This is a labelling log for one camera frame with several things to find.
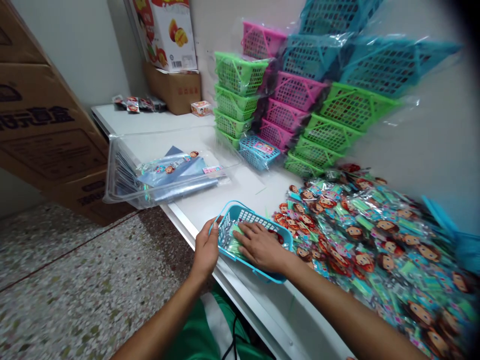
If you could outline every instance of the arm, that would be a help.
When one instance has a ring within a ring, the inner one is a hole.
[[[360,360],[426,359],[410,341],[373,311],[285,251],[260,224],[240,224],[234,236],[252,264],[283,274],[327,319]]]
[[[195,239],[190,275],[172,298],[115,353],[112,360],[160,359],[182,330],[200,292],[219,258],[219,226],[208,221]]]

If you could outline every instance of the white table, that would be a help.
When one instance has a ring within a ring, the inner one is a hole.
[[[92,112],[107,135],[214,124],[213,116],[176,116],[169,112],[132,115],[115,110],[113,105],[95,106]],[[285,200],[291,184],[300,186],[301,179],[283,168],[259,175],[240,165],[233,170],[231,184],[163,204],[161,208],[194,249],[195,237],[203,224],[218,215],[228,201],[239,200],[267,217]],[[352,356],[325,318],[288,281],[283,285],[265,283],[248,267],[222,256],[213,276],[277,359],[344,360]]]

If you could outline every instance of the speckled floor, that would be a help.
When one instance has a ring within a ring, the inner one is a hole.
[[[157,207],[101,228],[52,203],[0,221],[0,359],[108,359],[187,277]]]

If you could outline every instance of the white wall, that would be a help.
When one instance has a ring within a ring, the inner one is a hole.
[[[192,1],[193,33],[206,100],[215,94],[213,51],[233,49],[240,18],[285,27],[298,19],[304,1]],[[397,190],[426,195],[445,208],[460,230],[480,234],[480,91],[471,46],[459,23],[440,0],[385,0],[367,34],[405,33],[413,39],[465,44],[463,59],[448,59],[412,94],[420,106],[409,107],[379,123],[350,151],[359,164],[372,167]]]
[[[142,59],[123,0],[11,1],[85,109],[111,102],[116,94],[146,94]],[[43,198],[32,186],[0,171],[0,217]]]

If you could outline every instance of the human hand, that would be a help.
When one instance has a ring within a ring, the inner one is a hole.
[[[215,222],[215,218],[208,220],[195,238],[195,257],[191,274],[206,280],[215,269],[219,259],[219,224],[223,216]]]
[[[241,222],[238,227],[245,234],[242,235],[238,231],[233,232],[235,239],[243,245],[239,250],[256,267],[282,274],[286,263],[292,256],[295,258],[295,255],[286,251],[263,225],[257,222]]]

